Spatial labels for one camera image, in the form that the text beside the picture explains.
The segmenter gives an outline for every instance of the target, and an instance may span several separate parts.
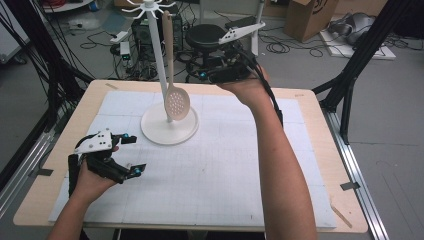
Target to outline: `wooden table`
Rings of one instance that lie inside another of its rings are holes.
[[[214,85],[177,84],[189,94],[231,95]],[[68,170],[67,156],[73,152],[76,143],[88,131],[104,96],[108,91],[161,92],[159,83],[127,81],[93,81],[80,101],[74,114],[58,139],[56,146],[44,164],[53,169],[51,176],[38,176],[18,209],[14,223],[21,226],[51,226],[48,221],[64,176]],[[349,182],[337,147],[321,112],[321,108],[310,90],[273,89],[277,98],[296,99],[299,102],[308,134],[314,148],[321,175],[326,185],[331,208],[337,221],[334,229],[318,229],[320,232],[363,233],[368,230],[353,190],[344,191],[340,185]],[[89,224],[87,227],[143,227],[126,224]]]

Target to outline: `floor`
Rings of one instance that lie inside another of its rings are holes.
[[[109,47],[98,45],[82,49],[80,45],[88,41],[87,36],[102,31],[102,28],[112,32],[126,30],[131,21],[119,16],[110,4],[94,16],[103,23],[99,29],[68,34],[66,39],[75,55],[96,78],[115,77]],[[72,17],[72,13],[60,17],[63,20]],[[120,21],[120,24],[104,25],[111,20]],[[264,21],[267,24],[265,29],[278,29],[264,31],[262,35],[288,39],[281,30],[283,19],[265,18]],[[100,34],[93,38],[108,43],[111,37]],[[318,36],[312,40],[316,41],[302,46],[322,45]],[[422,46],[422,41],[410,43],[416,48]],[[277,54],[267,51],[267,43],[260,41],[259,44],[258,62],[271,76],[272,87],[312,89],[336,77],[348,61],[330,57],[325,48],[318,48],[321,53],[291,48],[288,53]],[[353,96],[349,139],[389,238],[418,240],[424,236],[424,161],[421,159],[424,152],[421,122],[424,119],[421,105],[424,102],[424,51],[397,47],[390,47],[390,50],[396,55],[394,61],[372,60],[359,76]],[[44,90],[35,76],[30,63],[0,65],[0,133],[3,138],[0,169],[47,109]],[[179,74],[175,80],[184,82],[184,78],[185,74]],[[318,95],[318,99],[324,97],[325,93]],[[48,228],[13,224],[13,215],[32,181],[28,178],[0,219],[0,239],[43,239],[49,232]],[[110,229],[88,229],[87,232],[92,239],[112,239],[113,234]],[[369,233],[320,234],[320,239],[372,237]]]

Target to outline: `human hand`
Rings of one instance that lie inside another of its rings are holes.
[[[264,68],[259,67],[266,81],[269,81],[269,75]],[[236,95],[241,103],[252,108],[260,106],[263,101],[269,101],[269,95],[265,91],[262,82],[252,73],[246,80],[230,83],[217,84],[218,87],[230,91]]]
[[[118,151],[118,149],[119,147],[115,147],[113,151]],[[115,184],[115,181],[100,177],[98,174],[88,170],[87,162],[84,159],[78,175],[78,182],[71,198],[90,205]]]

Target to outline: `human arm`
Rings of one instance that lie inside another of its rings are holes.
[[[305,178],[262,83],[248,79],[218,86],[234,93],[255,119],[267,239],[316,239]]]
[[[47,239],[79,239],[88,207],[115,184],[114,181],[89,171],[86,161],[83,161],[75,190],[62,209]]]

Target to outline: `slotted spoon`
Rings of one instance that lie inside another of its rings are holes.
[[[165,11],[162,15],[162,26],[169,75],[164,103],[165,111],[172,120],[178,121],[184,119],[190,111],[190,97],[184,89],[174,86],[174,36],[172,18],[168,11]]]

